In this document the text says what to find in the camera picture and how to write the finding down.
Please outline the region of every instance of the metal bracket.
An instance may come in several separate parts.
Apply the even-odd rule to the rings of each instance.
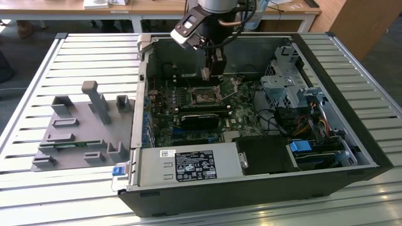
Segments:
[[[138,36],[138,52],[144,53],[151,49],[152,44],[152,35],[151,34],[140,34]]]
[[[68,33],[58,33],[55,39],[67,39]]]

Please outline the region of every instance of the person's foot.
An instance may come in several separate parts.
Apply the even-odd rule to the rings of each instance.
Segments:
[[[18,20],[18,32],[22,39],[28,38],[32,35],[34,28],[28,20]]]

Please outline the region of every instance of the motherboard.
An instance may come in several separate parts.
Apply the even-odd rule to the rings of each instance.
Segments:
[[[155,147],[231,142],[265,133],[254,111],[254,81],[223,75],[203,83],[183,77],[150,83]]]

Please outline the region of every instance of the white table leg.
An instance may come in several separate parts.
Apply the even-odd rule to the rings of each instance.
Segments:
[[[306,17],[303,19],[303,22],[301,24],[299,30],[298,30],[299,33],[310,31],[311,25],[314,23],[315,16],[317,16],[315,14],[307,14],[306,15]]]
[[[143,27],[140,25],[140,21],[142,21],[142,16],[139,16],[139,15],[131,16],[134,33],[143,33]]]

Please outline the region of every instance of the slatted metal table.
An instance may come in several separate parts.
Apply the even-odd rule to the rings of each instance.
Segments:
[[[68,34],[51,46],[0,137],[2,225],[397,225],[402,218],[402,111],[335,37],[303,34],[396,168],[329,197],[139,218],[111,190],[112,167],[31,172],[54,113],[55,95],[88,101],[80,86],[96,80],[106,99],[135,98],[136,34]],[[311,82],[318,86],[306,68]]]

